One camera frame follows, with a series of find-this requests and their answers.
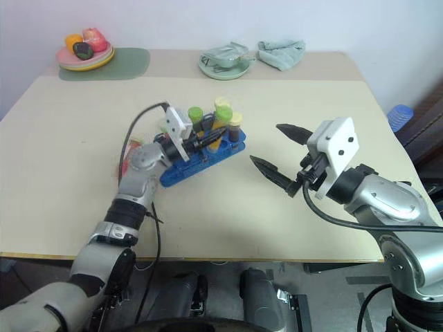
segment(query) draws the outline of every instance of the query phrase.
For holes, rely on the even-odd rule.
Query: yellow plate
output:
[[[91,71],[92,69],[95,69],[95,68],[98,68],[98,67],[101,67],[101,66],[104,66],[105,64],[107,64],[114,57],[115,53],[116,53],[115,49],[112,49],[111,54],[109,54],[109,56],[106,59],[104,59],[101,62],[97,62],[96,64],[92,64],[90,66],[78,68],[78,67],[65,67],[65,66],[60,65],[60,67],[62,67],[63,69],[66,69],[68,71]]]

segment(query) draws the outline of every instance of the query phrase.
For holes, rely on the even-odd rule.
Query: pink plate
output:
[[[105,59],[106,56],[108,56],[111,51],[112,51],[112,45],[108,42],[106,50],[95,53],[94,56],[88,60],[79,59],[75,54],[69,52],[69,50],[66,47],[59,50],[56,57],[57,61],[63,66],[85,66],[87,64],[93,64],[102,59]]]

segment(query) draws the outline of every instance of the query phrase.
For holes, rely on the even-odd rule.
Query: white wall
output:
[[[382,109],[414,105],[443,76],[441,0],[0,0],[0,118],[64,37],[98,27],[116,46],[205,49],[304,39],[346,52]]]

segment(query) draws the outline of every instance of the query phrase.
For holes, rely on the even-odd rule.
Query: plate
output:
[[[109,61],[111,61],[111,59],[114,57],[115,54],[115,50],[112,48],[111,54],[105,58],[102,59],[100,62],[97,62],[95,64],[91,64],[89,66],[63,66],[61,64],[59,64],[60,67],[67,69],[68,71],[90,71],[92,69],[104,66],[105,64],[107,64]]]
[[[62,66],[70,66],[70,67],[86,66],[86,65],[95,64],[97,62],[102,61],[103,59],[106,59],[109,56],[109,54],[112,52],[112,50],[113,50],[112,45],[108,42],[106,50],[94,53],[94,56],[91,59],[81,60],[75,54],[69,52],[69,50],[66,47],[64,47],[58,51],[56,58],[58,63]]]
[[[211,64],[211,60],[205,56],[201,56],[199,67],[203,73],[215,80],[234,80],[243,76],[251,67],[253,60],[241,59],[237,65],[231,68],[222,68],[216,64]]]

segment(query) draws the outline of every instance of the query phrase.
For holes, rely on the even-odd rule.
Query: green placemat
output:
[[[91,71],[68,71],[60,68],[64,81],[130,80],[145,73],[150,53],[144,48],[115,48],[114,58],[103,67]]]

